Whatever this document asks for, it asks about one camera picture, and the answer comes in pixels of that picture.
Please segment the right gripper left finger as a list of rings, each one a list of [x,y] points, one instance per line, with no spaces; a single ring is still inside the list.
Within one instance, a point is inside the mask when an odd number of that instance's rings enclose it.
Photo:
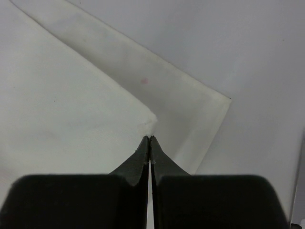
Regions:
[[[11,186],[0,211],[3,229],[144,229],[149,148],[109,174],[27,175]]]

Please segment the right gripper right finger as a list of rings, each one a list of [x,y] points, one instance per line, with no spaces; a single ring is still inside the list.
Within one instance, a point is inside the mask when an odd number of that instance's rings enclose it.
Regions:
[[[150,139],[157,229],[287,229],[272,185],[254,175],[190,175]]]

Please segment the white cloth napkin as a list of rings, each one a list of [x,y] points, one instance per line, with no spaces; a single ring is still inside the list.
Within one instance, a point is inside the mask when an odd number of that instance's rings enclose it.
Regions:
[[[0,195],[106,174],[154,135],[195,173],[231,100],[64,0],[0,3]]]

